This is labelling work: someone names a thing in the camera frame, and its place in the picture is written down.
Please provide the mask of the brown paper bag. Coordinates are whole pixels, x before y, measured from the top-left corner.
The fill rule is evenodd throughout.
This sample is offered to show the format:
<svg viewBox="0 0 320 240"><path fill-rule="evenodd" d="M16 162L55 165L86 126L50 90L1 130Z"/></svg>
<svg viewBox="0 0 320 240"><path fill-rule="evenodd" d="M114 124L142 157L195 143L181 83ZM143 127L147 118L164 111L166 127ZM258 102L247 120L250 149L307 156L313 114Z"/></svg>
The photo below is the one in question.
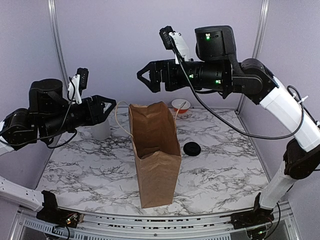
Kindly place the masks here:
<svg viewBox="0 0 320 240"><path fill-rule="evenodd" d="M128 119L141 207L172 204L182 162L173 113L162 101L129 104Z"/></svg>

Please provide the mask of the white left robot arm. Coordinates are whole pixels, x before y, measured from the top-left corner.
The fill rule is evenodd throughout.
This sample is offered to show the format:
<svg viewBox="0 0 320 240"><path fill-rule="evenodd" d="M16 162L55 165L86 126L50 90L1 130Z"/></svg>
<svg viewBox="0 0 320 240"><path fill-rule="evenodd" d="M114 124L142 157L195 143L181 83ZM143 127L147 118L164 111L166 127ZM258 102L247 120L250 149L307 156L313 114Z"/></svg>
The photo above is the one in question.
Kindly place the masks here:
<svg viewBox="0 0 320 240"><path fill-rule="evenodd" d="M58 79L34 81L29 89L29 107L19 108L0 123L0 154L5 155L42 141L52 149L54 138L77 134L77 128L103 123L116 100L100 95L81 98L76 91L63 98Z"/></svg>

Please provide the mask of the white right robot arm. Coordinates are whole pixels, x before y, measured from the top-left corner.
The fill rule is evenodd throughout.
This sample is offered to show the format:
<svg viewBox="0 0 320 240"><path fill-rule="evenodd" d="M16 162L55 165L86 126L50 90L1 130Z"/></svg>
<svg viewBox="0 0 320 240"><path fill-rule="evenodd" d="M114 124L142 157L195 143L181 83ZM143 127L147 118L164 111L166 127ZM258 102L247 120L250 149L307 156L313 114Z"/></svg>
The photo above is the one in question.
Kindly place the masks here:
<svg viewBox="0 0 320 240"><path fill-rule="evenodd" d="M260 61L249 58L242 63L222 58L215 61L177 59L149 62L137 78L152 92L165 86L168 92L189 87L194 95L208 89L226 98L242 93L271 113L287 130L282 163L267 187L259 193L247 219L258 224L273 211L277 202L294 185L320 164L320 126L306 112L303 99L292 86L284 86Z"/></svg>

